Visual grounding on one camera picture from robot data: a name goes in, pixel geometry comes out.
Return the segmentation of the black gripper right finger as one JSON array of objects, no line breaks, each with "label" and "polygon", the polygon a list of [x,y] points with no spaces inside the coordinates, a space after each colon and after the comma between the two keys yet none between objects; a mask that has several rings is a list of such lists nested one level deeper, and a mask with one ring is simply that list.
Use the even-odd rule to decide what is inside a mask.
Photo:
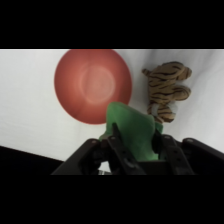
[{"label": "black gripper right finger", "polygon": [[155,131],[152,139],[153,151],[160,160],[166,161],[174,175],[193,175],[194,172],[175,139],[170,135],[163,135]]}]

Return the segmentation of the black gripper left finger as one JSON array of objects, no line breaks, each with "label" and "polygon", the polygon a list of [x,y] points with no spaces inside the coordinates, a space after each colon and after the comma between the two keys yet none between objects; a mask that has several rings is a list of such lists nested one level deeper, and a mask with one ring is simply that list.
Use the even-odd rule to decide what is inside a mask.
[{"label": "black gripper left finger", "polygon": [[116,123],[112,124],[112,135],[108,137],[112,150],[109,164],[114,175],[144,175],[141,168],[129,149],[123,144],[121,133]]}]

